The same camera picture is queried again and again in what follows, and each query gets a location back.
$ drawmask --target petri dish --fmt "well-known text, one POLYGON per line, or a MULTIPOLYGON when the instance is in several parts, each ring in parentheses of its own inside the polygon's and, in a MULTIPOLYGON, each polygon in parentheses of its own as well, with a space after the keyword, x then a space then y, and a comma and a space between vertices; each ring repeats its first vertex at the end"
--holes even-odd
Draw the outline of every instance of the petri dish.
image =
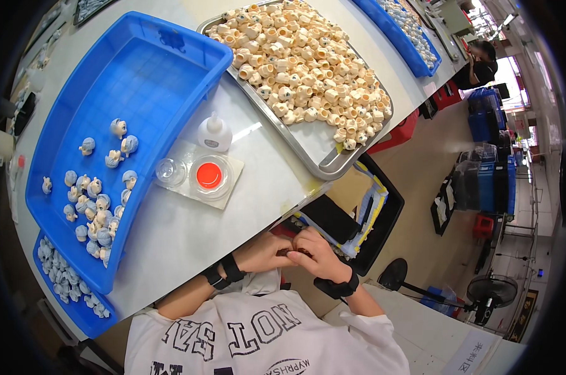
POLYGON ((187 177, 187 167, 180 160, 164 158, 156 165, 156 177, 169 186, 179 186, 187 177))
POLYGON ((201 199, 220 199, 233 187, 233 167, 218 155, 198 158, 189 170, 189 185, 201 199))

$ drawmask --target work table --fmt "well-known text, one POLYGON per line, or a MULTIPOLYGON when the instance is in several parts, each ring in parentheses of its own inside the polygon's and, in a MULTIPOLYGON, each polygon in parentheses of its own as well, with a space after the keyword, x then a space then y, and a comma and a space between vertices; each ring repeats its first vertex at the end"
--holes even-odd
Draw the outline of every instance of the work table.
MULTIPOLYGON (((57 41, 44 70, 47 79, 40 100, 14 153, 17 158, 18 155, 26 158, 23 175, 16 186, 18 223, 15 226, 41 289, 78 339, 84 340, 86 336, 60 307, 34 264, 33 246, 39 226, 27 209, 24 196, 28 169, 54 100, 87 50, 128 11, 139 11, 196 30, 203 21, 223 11, 248 4, 247 0, 120 0, 80 28, 67 25, 57 41)), ((392 119, 377 134, 378 139, 418 108, 465 64, 462 58, 452 63, 435 33, 426 30, 442 63, 433 77, 414 78, 385 35, 352 1, 310 0, 309 4, 349 34, 356 51, 375 70, 392 98, 392 119)), ((242 174, 224 210, 152 184, 126 242, 126 255, 120 262, 114 289, 107 295, 119 319, 131 316, 166 295, 279 218, 315 199, 331 185, 331 182, 311 176, 227 73, 208 100, 200 104, 179 138, 196 142, 196 124, 209 117, 213 110, 218 111, 233 131, 233 144, 228 155, 245 163, 242 174)))

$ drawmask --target orange paint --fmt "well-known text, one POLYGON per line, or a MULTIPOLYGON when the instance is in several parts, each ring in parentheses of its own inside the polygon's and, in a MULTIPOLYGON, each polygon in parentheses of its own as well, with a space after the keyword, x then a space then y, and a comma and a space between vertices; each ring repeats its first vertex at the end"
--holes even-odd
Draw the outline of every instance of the orange paint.
POLYGON ((198 168, 195 177, 201 187, 211 190, 220 185, 222 181, 222 171, 216 164, 206 162, 198 168))

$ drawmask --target wrist strap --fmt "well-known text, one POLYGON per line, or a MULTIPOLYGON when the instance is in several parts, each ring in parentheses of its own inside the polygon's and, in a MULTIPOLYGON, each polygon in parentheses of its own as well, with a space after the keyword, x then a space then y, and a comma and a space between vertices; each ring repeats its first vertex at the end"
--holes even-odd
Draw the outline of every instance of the wrist strap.
POLYGON ((235 262, 235 258, 233 258, 232 253, 227 254, 223 259, 221 259, 220 264, 222 264, 222 267, 227 273, 227 281, 229 283, 242 280, 246 275, 245 272, 239 271, 239 267, 237 267, 237 263, 235 262))
POLYGON ((317 277, 314 279, 314 286, 318 289, 322 290, 328 296, 333 299, 341 299, 341 297, 349 297, 358 288, 360 285, 360 280, 358 279, 358 275, 352 268, 352 277, 349 279, 349 282, 342 282, 340 284, 336 284, 328 279, 323 279, 317 277))
POLYGON ((226 281, 219 275, 217 267, 218 263, 206 268, 206 270, 204 270, 201 275, 204 275, 208 279, 208 283, 214 288, 216 288, 217 290, 223 290, 231 283, 226 281))

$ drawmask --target white squeeze bottle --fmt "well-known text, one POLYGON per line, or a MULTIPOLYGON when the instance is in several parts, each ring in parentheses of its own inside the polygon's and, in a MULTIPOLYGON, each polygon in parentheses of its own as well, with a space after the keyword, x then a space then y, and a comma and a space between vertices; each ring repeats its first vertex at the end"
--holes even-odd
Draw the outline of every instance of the white squeeze bottle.
POLYGON ((232 139, 233 132, 216 115, 216 111, 213 111, 212 116, 199 124, 198 142, 200 146, 222 153, 229 149, 232 139))

